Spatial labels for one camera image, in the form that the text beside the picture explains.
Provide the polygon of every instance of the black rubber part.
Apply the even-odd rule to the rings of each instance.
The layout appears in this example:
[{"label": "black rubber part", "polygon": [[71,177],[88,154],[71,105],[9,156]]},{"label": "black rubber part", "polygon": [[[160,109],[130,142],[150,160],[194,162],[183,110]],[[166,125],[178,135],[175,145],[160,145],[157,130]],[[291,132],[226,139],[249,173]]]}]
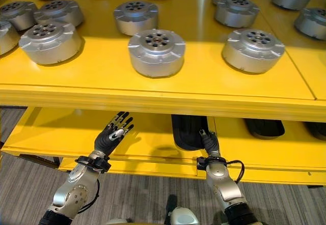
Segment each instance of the black rubber part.
[{"label": "black rubber part", "polygon": [[258,222],[246,203],[230,206],[225,210],[229,225],[248,225]]},{"label": "black rubber part", "polygon": [[184,150],[203,149],[200,129],[208,130],[207,117],[172,115],[173,138],[177,146]]},{"label": "black rubber part", "polygon": [[245,119],[250,134],[260,139],[273,139],[285,133],[280,120]]},{"label": "black rubber part", "polygon": [[315,138],[326,140],[326,123],[324,122],[305,122],[308,131]]},{"label": "black rubber part", "polygon": [[72,219],[65,215],[55,213],[53,211],[46,211],[39,225],[70,225]]}]

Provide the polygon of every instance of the yellow table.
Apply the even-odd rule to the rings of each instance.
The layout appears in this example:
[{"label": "yellow table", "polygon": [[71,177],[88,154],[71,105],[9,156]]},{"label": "yellow table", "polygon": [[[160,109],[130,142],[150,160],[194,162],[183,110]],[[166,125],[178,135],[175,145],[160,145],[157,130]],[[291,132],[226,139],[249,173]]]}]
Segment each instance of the yellow table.
[{"label": "yellow table", "polygon": [[[2,4],[12,1],[45,3]],[[223,61],[233,29],[214,20],[211,0],[146,0],[158,5],[159,27],[186,41],[181,71],[160,79],[136,73],[129,37],[116,29],[113,10],[128,0],[76,1],[86,17],[77,28],[85,39],[82,53],[54,66],[36,65],[20,48],[1,58],[0,104],[326,121],[326,102],[315,101],[288,54],[261,75],[240,73]],[[262,14],[253,27],[272,30]]]},{"label": "yellow table", "polygon": [[[45,3],[4,0],[0,4],[12,1],[34,1],[38,7]],[[113,20],[114,8],[129,0],[75,1],[86,18],[77,28],[85,40],[77,57],[39,66],[17,48],[0,58],[0,104],[30,106],[3,151],[61,156],[59,169],[70,170],[77,156],[92,151],[95,136],[115,111],[128,110],[135,112],[136,127],[114,152],[111,172],[202,179],[205,173],[196,170],[196,157],[205,153],[175,146],[170,114],[203,115],[211,116],[210,128],[219,135],[223,156],[244,160],[244,181],[326,184],[325,142],[311,137],[298,122],[326,122],[326,102],[316,100],[314,87],[288,50],[264,74],[238,72],[221,57],[233,29],[214,20],[211,0],[145,0],[158,5],[159,27],[186,41],[179,73],[146,78],[132,68],[129,37],[117,31]],[[253,27],[276,33],[263,11],[272,5],[264,2]],[[306,53],[319,56],[313,47]],[[322,84],[315,87],[322,91]],[[241,118],[285,120],[286,134],[270,141],[254,139]],[[230,172],[236,177],[239,167]]]},{"label": "yellow table", "polygon": [[[290,11],[272,5],[269,0],[252,0],[259,4],[261,14],[276,36],[286,45],[300,74],[317,100],[326,100],[326,41],[300,33],[293,23],[300,11]],[[310,0],[307,8],[325,8],[326,0]]]}]

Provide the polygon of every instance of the black object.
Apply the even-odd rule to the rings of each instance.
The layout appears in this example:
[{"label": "black object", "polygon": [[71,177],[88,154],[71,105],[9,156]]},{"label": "black object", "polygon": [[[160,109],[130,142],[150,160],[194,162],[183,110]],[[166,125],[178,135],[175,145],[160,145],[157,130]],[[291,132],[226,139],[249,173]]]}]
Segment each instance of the black object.
[{"label": "black object", "polygon": [[225,209],[229,225],[248,225],[258,222],[246,203],[236,204]]},{"label": "black object", "polygon": [[28,160],[34,163],[38,163],[40,165],[44,165],[50,168],[54,168],[54,169],[58,169],[60,166],[60,160],[58,157],[53,157],[53,161],[44,159],[40,156],[37,155],[25,155],[25,154],[20,154],[19,155],[20,158],[24,159],[24,160]]},{"label": "black object", "polygon": [[236,184],[238,184],[241,181],[243,175],[245,174],[245,164],[241,160],[232,160],[232,161],[226,162],[226,160],[223,157],[220,157],[220,156],[209,156],[207,158],[198,157],[197,158],[197,169],[205,171],[207,166],[210,163],[213,163],[213,162],[221,162],[225,166],[227,166],[229,164],[240,163],[241,164],[241,171],[239,173],[238,178],[235,180]]},{"label": "black object", "polygon": [[108,158],[107,156],[105,156],[104,158],[96,157],[95,160],[87,156],[80,156],[75,161],[89,168],[100,170],[101,173],[106,173],[111,167],[111,165],[108,163],[109,159],[110,158]]},{"label": "black object", "polygon": [[165,225],[171,225],[171,212],[177,208],[178,206],[178,198],[175,194],[171,194],[168,197],[167,205],[166,205],[166,211],[167,214],[165,216],[164,224]]},{"label": "black object", "polygon": [[207,117],[172,115],[173,138],[177,146],[184,150],[203,149],[199,130],[209,132]]},{"label": "black object", "polygon": [[65,215],[55,213],[53,211],[46,211],[41,218],[39,225],[70,225],[72,220]]},{"label": "black object", "polygon": [[273,139],[285,133],[284,126],[280,120],[248,119],[244,121],[252,136],[260,139]]},{"label": "black object", "polygon": [[324,122],[305,122],[309,132],[317,139],[326,140],[326,123]]}]

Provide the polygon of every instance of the lower shelf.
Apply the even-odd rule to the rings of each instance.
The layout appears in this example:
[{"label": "lower shelf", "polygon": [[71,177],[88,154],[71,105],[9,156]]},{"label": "lower shelf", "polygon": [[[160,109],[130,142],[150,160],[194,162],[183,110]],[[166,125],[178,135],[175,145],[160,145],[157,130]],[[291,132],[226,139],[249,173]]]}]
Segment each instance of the lower shelf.
[{"label": "lower shelf", "polygon": [[[88,155],[94,139],[115,115],[112,111],[29,107],[2,151],[13,155],[60,156],[60,170]],[[110,156],[111,173],[204,179],[196,158],[204,150],[185,151],[173,140],[171,115],[131,113],[135,128]],[[285,134],[273,140],[252,137],[243,119],[208,117],[227,160],[246,165],[243,181],[326,185],[326,142],[315,139],[301,122],[283,121]],[[240,168],[229,168],[236,178]]]}]

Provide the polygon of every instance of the center hole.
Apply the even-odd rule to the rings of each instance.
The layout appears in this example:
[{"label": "center hole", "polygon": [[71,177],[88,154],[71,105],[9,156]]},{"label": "center hole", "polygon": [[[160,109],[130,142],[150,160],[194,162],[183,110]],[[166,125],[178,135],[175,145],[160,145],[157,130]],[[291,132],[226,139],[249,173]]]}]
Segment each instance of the center hole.
[{"label": "center hole", "polygon": [[161,38],[154,38],[153,40],[155,43],[159,43],[160,41],[162,41]]}]

